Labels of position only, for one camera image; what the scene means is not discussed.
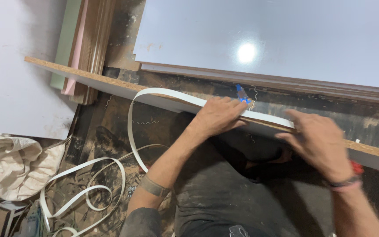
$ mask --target green board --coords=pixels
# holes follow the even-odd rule
[[[61,35],[59,36],[58,50],[55,57],[55,63],[57,64],[68,66],[80,6],[81,0],[68,0],[66,3],[64,21],[62,22]],[[64,81],[65,77],[52,73],[50,86],[62,90],[64,88]]]

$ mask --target red bracelet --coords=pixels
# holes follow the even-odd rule
[[[350,183],[348,186],[343,186],[343,187],[331,187],[331,190],[332,191],[335,191],[335,192],[339,192],[339,193],[344,193],[344,192],[347,192],[351,189],[355,189],[355,188],[358,188],[362,185],[362,181],[361,180],[356,180],[355,182],[353,183]]]

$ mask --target workbench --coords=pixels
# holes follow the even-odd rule
[[[144,0],[117,0],[103,75],[147,87],[173,89],[203,99],[212,96],[236,98],[237,92],[233,83],[138,71],[139,66],[134,62],[132,50],[144,2]],[[266,87],[242,86],[251,98],[256,97],[253,111],[286,119],[289,117],[283,111],[289,108],[327,116],[334,119],[345,131],[346,139],[359,140],[360,143],[379,148],[379,104]],[[127,115],[130,103],[130,100],[100,92],[94,104],[80,105],[71,128],[72,139],[68,144],[59,171],[67,170],[95,158],[119,158],[131,152],[127,135]],[[170,146],[169,125],[176,115],[171,111],[135,103],[133,130],[136,146],[141,147],[148,144]],[[140,155],[145,163],[151,164],[165,150],[164,147],[153,147],[141,150]],[[132,156],[122,163],[126,171],[126,193],[123,195],[117,211],[102,222],[97,229],[88,233],[88,236],[119,235],[129,198],[144,176],[143,172],[139,172],[138,163]],[[63,191],[66,198],[69,199],[83,190],[90,178],[106,164],[99,162],[88,169],[79,170],[75,174],[58,180],[55,186]],[[113,193],[118,196],[121,187],[120,179],[118,168],[111,166],[99,174],[95,182],[114,187]],[[365,167],[363,182],[364,190],[379,215],[379,171]],[[60,204],[65,203],[61,196],[57,194],[54,196]],[[90,196],[96,207],[100,208],[108,204],[109,194],[107,192],[93,192]],[[176,201],[173,194],[170,193],[159,209],[163,219],[162,229],[165,237],[171,236],[173,233],[175,206]],[[317,224],[314,223],[315,220],[304,213],[301,214],[305,211],[302,207],[303,205],[300,204],[299,208],[290,210],[291,219],[297,219],[295,225],[308,223],[309,235],[319,236],[318,232],[311,227],[317,227]],[[102,212],[92,211],[83,199],[74,208],[75,222],[79,229],[83,229],[103,217],[108,211],[110,211],[109,208]],[[71,219],[67,217],[63,219],[71,222]]]

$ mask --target white laminated board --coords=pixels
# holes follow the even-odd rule
[[[147,0],[136,61],[379,87],[379,0]]]
[[[51,73],[25,55],[54,61],[66,1],[0,0],[0,132],[65,139],[77,108],[49,86]]]
[[[142,70],[150,72],[159,72],[159,73],[171,73],[177,75],[189,75],[199,78],[215,79],[221,81],[229,81],[235,83],[249,84],[250,82],[255,81],[256,86],[265,86],[265,87],[274,87],[279,89],[294,90],[299,92],[314,93],[314,94],[324,94],[329,96],[340,96],[344,98],[356,99],[356,100],[366,100],[371,102],[379,102],[379,95],[374,96],[372,94],[367,94],[364,92],[352,92],[349,89],[334,89],[326,87],[325,85],[310,85],[306,89],[299,83],[296,82],[279,82],[274,81],[268,78],[256,78],[248,77],[243,75],[229,75],[225,73],[215,73],[215,72],[205,72],[199,70],[183,69],[177,67],[165,67],[158,65],[142,64]]]

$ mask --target white cloth sack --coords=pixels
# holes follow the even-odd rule
[[[65,144],[44,150],[30,138],[0,134],[0,197],[22,201],[40,191],[59,169]]]

